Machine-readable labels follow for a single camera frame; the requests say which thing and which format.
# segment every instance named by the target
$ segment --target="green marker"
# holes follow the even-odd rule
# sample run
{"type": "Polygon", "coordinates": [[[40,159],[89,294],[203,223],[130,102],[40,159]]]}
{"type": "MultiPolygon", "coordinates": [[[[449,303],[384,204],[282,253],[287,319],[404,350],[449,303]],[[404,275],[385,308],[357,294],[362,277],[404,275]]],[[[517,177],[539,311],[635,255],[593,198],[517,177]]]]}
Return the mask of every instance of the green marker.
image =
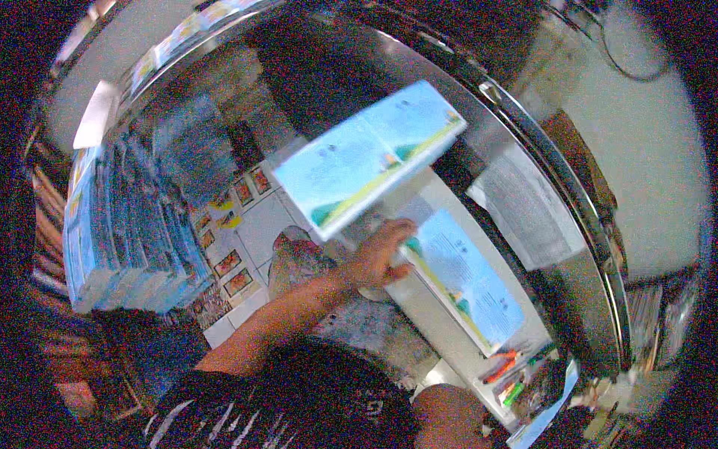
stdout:
{"type": "Polygon", "coordinates": [[[523,391],[523,389],[526,388],[526,385],[519,383],[516,384],[516,386],[511,390],[511,393],[508,394],[506,399],[503,400],[503,404],[507,407],[511,407],[514,401],[516,401],[516,398],[519,394],[523,391]]]}
{"type": "Polygon", "coordinates": [[[551,351],[556,349],[556,344],[552,341],[546,346],[544,346],[543,349],[541,349],[538,353],[536,353],[535,356],[531,357],[528,360],[529,365],[535,364],[537,361],[541,360],[543,357],[547,356],[551,351]]]}

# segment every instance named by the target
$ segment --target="hand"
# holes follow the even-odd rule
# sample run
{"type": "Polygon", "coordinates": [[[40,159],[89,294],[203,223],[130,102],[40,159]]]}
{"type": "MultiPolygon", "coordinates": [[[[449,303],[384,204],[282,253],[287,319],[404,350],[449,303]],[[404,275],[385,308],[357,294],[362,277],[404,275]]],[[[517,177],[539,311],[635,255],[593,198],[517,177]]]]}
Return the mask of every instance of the hand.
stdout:
{"type": "Polygon", "coordinates": [[[398,246],[416,233],[413,221],[387,220],[369,239],[362,242],[350,260],[339,267],[340,276],[354,288],[383,287],[407,276],[411,264],[392,268],[391,257],[398,246]]]}

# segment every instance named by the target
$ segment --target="green hill illustration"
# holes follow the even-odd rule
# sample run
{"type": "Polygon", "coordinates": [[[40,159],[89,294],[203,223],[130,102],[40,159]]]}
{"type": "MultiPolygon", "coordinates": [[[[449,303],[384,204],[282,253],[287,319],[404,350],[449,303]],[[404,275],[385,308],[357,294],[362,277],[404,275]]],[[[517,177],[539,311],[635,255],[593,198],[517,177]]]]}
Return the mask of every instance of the green hill illustration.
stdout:
{"type": "Polygon", "coordinates": [[[329,217],[329,214],[331,214],[340,203],[341,201],[336,201],[331,204],[324,204],[314,208],[314,210],[312,210],[312,221],[314,221],[317,226],[321,227],[329,217]]]}
{"type": "Polygon", "coordinates": [[[400,147],[397,147],[394,149],[394,152],[398,156],[399,159],[406,162],[407,158],[411,154],[411,152],[416,148],[416,146],[419,144],[411,144],[411,145],[401,145],[400,147]]]}

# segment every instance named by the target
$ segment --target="blue sky illustration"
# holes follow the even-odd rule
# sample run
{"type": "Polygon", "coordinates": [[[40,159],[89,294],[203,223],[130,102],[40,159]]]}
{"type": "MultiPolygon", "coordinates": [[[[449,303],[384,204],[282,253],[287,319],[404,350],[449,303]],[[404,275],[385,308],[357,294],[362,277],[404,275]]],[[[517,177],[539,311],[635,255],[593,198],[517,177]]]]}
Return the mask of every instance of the blue sky illustration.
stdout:
{"type": "Polygon", "coordinates": [[[418,144],[446,124],[451,106],[419,81],[350,117],[287,160],[275,175],[302,212],[341,201],[381,172],[385,153],[418,144]]]}

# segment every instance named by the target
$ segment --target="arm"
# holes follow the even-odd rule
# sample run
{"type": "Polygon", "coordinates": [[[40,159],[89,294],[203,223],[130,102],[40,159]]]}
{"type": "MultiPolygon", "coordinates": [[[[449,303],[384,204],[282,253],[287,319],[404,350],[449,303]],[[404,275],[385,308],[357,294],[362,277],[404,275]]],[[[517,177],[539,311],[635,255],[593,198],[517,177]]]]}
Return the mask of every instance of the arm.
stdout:
{"type": "Polygon", "coordinates": [[[386,221],[346,264],[260,307],[226,342],[211,350],[196,369],[236,376],[258,372],[274,346],[309,331],[340,304],[345,297],[342,293],[360,287],[383,287],[405,277],[411,265],[392,268],[390,260],[398,245],[415,230],[409,220],[386,221]]]}

